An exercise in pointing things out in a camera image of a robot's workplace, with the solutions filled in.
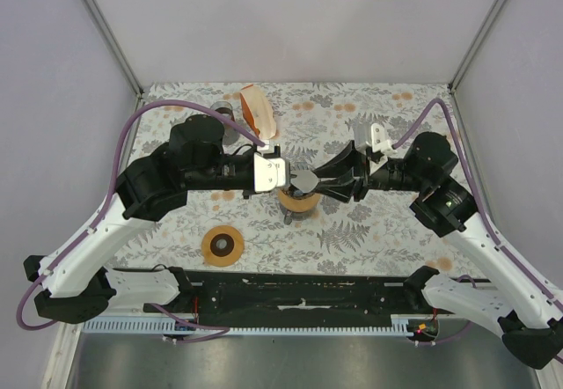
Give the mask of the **white paper coffee filter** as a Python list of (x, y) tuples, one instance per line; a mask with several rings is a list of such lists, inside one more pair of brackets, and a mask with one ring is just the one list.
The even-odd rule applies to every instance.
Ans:
[(311, 170), (303, 170), (300, 177), (300, 183), (302, 184), (303, 192), (313, 192), (319, 182), (316, 174)]

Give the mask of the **glass coffee server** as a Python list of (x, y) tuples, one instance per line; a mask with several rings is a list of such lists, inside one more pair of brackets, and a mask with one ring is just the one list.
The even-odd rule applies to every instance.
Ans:
[(291, 225), (294, 222), (302, 222), (312, 218), (316, 211), (317, 209), (313, 208), (303, 212), (297, 212), (281, 206), (281, 212), (283, 214), (282, 221), (285, 225)]

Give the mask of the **ribbed glass dripper cone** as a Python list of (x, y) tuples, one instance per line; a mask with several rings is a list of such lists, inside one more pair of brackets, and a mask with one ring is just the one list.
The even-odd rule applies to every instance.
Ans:
[(281, 193), (284, 194), (285, 196), (289, 197), (290, 199), (295, 199), (295, 200), (302, 200), (302, 199), (307, 199), (307, 198), (311, 198), (314, 193), (312, 192), (303, 192), (301, 190), (298, 189), (282, 189)]

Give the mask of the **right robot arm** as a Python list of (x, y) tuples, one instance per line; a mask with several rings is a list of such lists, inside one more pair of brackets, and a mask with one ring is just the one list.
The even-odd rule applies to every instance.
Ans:
[(405, 307), (452, 312), (499, 336), (516, 359), (541, 370), (562, 352), (561, 292), (531, 269), (452, 178), (457, 162), (447, 138), (435, 132), (417, 135), (403, 158), (349, 143), (314, 170), (315, 190), (340, 202), (358, 202), (370, 190), (415, 193), (415, 218), (464, 253), (497, 291), (474, 289), (423, 266), (406, 279)]

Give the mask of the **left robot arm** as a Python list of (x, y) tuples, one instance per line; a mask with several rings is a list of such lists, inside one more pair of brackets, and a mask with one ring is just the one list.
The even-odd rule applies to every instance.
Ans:
[(194, 291), (181, 268), (123, 271), (106, 264), (130, 240), (184, 207), (191, 191), (240, 190), (250, 197), (289, 185), (289, 163), (279, 147), (253, 145), (229, 155), (223, 134), (222, 122), (212, 116), (188, 117), (172, 128), (168, 142), (117, 177), (111, 200), (79, 232), (70, 253), (28, 257), (26, 273), (41, 280), (34, 298), (38, 315), (78, 324), (103, 312), (190, 308)]

